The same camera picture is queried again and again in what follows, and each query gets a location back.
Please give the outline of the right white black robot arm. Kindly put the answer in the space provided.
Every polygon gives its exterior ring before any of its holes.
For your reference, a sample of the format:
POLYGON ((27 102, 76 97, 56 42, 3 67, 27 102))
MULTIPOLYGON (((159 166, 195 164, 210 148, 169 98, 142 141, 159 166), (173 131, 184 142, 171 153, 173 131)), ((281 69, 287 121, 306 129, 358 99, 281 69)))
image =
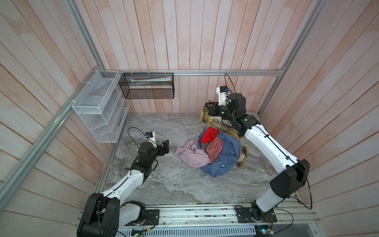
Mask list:
POLYGON ((229 121, 238 135, 252 142, 278 173, 270 181, 269 189, 251 204, 252 220, 262 222, 278 204, 308 184, 310 163, 287 152, 258 119, 246 113, 246 99, 241 93, 220 92, 218 95, 217 102, 205 103, 209 116, 229 121))

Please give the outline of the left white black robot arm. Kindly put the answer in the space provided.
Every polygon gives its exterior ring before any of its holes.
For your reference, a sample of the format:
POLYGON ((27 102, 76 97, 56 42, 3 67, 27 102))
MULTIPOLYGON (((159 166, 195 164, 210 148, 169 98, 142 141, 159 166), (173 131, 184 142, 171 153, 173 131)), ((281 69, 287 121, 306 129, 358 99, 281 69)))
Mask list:
POLYGON ((138 201, 126 201, 155 170, 157 157, 168 154, 169 141, 161 145, 144 142, 127 174, 108 190, 89 196, 77 229, 78 237, 115 237, 129 223, 146 222, 146 206, 138 201))

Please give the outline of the red cloth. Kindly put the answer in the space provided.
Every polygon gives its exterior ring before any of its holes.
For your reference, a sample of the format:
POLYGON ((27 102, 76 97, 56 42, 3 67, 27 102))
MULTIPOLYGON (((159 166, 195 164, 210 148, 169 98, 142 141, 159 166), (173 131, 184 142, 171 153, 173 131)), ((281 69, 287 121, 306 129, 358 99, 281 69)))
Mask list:
POLYGON ((205 130, 203 136, 200 139, 200 142, 203 144, 212 142, 218 135, 220 131, 216 128, 209 127, 205 130))

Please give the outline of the green circuit board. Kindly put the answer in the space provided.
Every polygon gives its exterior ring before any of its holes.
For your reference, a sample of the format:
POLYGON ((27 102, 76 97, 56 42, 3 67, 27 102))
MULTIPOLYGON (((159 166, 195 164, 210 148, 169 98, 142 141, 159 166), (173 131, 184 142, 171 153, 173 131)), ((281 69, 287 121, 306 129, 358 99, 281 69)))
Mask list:
POLYGON ((258 225, 255 226, 256 237, 271 237, 273 232, 268 226, 258 225))

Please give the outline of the dusty rose cloth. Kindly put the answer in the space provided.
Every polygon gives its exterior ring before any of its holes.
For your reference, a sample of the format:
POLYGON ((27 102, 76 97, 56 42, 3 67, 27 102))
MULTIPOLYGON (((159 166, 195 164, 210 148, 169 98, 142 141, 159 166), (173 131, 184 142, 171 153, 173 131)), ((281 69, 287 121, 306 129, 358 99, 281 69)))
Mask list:
POLYGON ((209 156, 211 162, 214 162, 223 151, 224 148, 224 140, 220 139, 217 136, 212 142, 208 144, 205 151, 209 156))

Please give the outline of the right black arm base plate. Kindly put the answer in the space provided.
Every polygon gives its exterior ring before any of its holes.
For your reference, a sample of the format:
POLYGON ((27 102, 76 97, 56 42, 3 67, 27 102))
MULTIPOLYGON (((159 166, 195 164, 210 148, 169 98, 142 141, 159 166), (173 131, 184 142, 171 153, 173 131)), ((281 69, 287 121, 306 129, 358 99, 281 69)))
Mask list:
POLYGON ((243 207, 237 205, 234 207, 239 223, 276 223, 277 217, 274 209, 268 212, 261 212, 258 208, 243 207))

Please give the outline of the blue checkered shirt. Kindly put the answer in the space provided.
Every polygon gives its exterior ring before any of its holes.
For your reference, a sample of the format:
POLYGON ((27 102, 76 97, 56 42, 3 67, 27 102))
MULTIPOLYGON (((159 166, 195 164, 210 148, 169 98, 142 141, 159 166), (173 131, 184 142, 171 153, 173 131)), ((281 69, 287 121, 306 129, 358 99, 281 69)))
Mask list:
MULTIPOLYGON (((198 137, 198 146, 204 151, 209 144, 203 144, 200 142, 200 139, 203 136, 205 130, 206 128, 203 129, 202 133, 198 137)), ((220 131, 218 136, 220 139, 224 140, 223 151, 214 162, 211 162, 209 165, 200 167, 204 173, 209 174, 213 177, 219 177, 229 172, 233 167, 237 165, 237 162, 241 155, 241 143, 239 139, 232 137, 222 131, 220 131)))

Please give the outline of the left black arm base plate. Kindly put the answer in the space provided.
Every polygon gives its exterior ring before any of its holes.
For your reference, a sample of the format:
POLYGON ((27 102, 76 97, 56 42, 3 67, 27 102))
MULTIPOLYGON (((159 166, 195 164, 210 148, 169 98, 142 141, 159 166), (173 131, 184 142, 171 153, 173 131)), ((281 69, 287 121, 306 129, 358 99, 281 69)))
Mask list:
POLYGON ((147 209, 145 211, 144 225, 157 226, 159 224, 160 210, 159 209, 147 209))

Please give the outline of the yellow plaid cloth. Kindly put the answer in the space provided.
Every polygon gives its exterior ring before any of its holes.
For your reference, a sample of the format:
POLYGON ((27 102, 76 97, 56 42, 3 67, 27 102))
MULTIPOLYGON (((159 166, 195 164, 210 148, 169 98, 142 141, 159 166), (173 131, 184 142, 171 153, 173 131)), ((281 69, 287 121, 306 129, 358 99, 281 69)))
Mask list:
MULTIPOLYGON (((240 139, 237 131, 231 126, 224 124, 221 117, 212 117, 209 115, 209 110, 204 106, 200 114, 200 122, 207 124, 210 127, 218 129, 232 137, 240 139)), ((242 167, 245 165, 245 161, 248 158, 247 148, 245 146, 241 147, 241 155, 237 162, 237 167, 242 167)))

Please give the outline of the light pink cloth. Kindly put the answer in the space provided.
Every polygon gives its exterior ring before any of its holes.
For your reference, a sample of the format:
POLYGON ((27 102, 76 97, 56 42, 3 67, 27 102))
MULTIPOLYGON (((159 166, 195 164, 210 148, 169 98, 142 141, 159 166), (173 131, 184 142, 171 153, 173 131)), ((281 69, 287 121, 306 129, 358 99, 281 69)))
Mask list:
POLYGON ((211 164, 208 154, 200 149, 197 140, 190 140, 183 147, 178 147, 175 152, 179 158, 190 167, 200 168, 211 164))

